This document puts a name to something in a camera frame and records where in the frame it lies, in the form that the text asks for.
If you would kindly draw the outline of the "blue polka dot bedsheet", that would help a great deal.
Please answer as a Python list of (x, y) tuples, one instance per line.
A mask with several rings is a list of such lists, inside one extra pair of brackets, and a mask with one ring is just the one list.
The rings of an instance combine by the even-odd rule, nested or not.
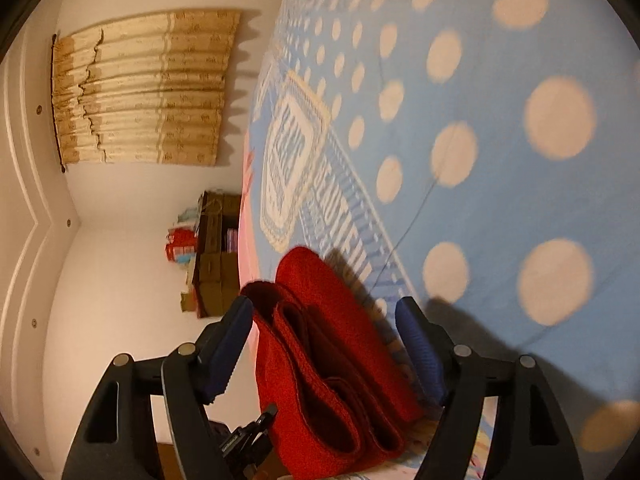
[(258, 280), (304, 245), (398, 360), (406, 295), (484, 356), (530, 354), (589, 479), (639, 430), (639, 47), (621, 8), (282, 0), (247, 130)]

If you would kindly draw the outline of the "red knitted sweater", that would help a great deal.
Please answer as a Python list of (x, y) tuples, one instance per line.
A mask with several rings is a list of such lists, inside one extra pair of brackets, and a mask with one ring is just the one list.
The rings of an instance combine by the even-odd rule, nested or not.
[(273, 281), (246, 284), (257, 326), (259, 404), (278, 410), (274, 452), (296, 479), (351, 474), (401, 456), (424, 415), (406, 375), (349, 287), (312, 250)]

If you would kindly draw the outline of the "stack of colourful books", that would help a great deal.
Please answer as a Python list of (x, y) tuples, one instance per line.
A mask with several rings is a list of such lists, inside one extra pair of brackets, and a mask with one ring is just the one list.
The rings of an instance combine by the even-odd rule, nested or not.
[(224, 251), (237, 252), (239, 244), (239, 231), (237, 229), (226, 229), (224, 231)]

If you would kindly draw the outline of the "brown wooden desk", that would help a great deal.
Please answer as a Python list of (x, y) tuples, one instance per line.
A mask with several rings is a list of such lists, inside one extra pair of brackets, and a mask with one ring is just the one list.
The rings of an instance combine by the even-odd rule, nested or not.
[(224, 251), (224, 231), (239, 231), (240, 205), (239, 195), (205, 191), (201, 196), (192, 278), (199, 318), (220, 318), (240, 291), (238, 252)]

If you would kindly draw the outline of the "pink patterned blanket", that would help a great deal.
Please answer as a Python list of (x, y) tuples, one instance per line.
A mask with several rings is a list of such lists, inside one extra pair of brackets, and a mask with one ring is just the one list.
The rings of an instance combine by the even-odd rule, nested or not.
[(255, 246), (252, 200), (250, 199), (250, 190), (252, 189), (254, 178), (252, 167), (254, 155), (255, 152), (250, 147), (250, 133), (247, 131), (243, 138), (242, 196), (239, 218), (238, 263), (241, 287), (260, 278), (258, 255)]

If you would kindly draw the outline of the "beige patterned curtain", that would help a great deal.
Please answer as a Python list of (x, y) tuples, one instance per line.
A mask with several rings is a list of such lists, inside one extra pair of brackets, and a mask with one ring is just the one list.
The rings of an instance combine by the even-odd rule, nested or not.
[(130, 16), (54, 40), (51, 103), (63, 165), (215, 165), (242, 13)]

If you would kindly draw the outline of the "red gift bag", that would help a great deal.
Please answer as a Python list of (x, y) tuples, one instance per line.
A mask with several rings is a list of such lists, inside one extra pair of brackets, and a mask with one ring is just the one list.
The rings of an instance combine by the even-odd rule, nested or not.
[(194, 229), (171, 228), (166, 236), (165, 256), (168, 261), (189, 264), (198, 252), (198, 236)]

